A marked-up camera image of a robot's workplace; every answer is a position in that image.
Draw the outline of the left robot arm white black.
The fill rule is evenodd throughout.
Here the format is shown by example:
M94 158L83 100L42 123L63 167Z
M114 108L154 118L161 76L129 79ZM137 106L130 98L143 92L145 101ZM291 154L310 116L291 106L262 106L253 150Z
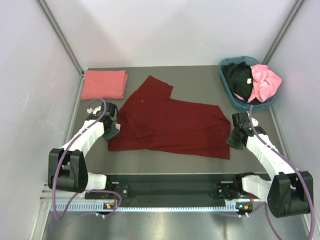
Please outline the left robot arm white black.
M96 190L102 198L109 198L114 191L104 174L90 173L85 157L99 138L114 138L121 125L114 119L118 108L103 102L96 108L87 109L88 117L73 138L48 154L48 186L50 189L72 193Z

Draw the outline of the dark red t-shirt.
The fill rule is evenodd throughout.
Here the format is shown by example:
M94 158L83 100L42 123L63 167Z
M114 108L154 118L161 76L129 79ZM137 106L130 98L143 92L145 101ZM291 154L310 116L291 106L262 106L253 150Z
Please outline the dark red t-shirt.
M152 150L228 160L231 124L217 105L171 98L173 86L153 76L117 115L119 134L109 151Z

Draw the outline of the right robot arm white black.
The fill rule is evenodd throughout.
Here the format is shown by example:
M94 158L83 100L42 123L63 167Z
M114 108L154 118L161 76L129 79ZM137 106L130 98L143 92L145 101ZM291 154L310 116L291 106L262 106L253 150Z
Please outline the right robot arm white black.
M311 174L308 171L295 171L248 112L233 114L232 121L234 129L227 143L237 150L249 150L262 164L269 180L253 172L238 173L232 183L216 185L219 197L233 200L254 195L266 203L267 209L276 218L309 214L313 204Z

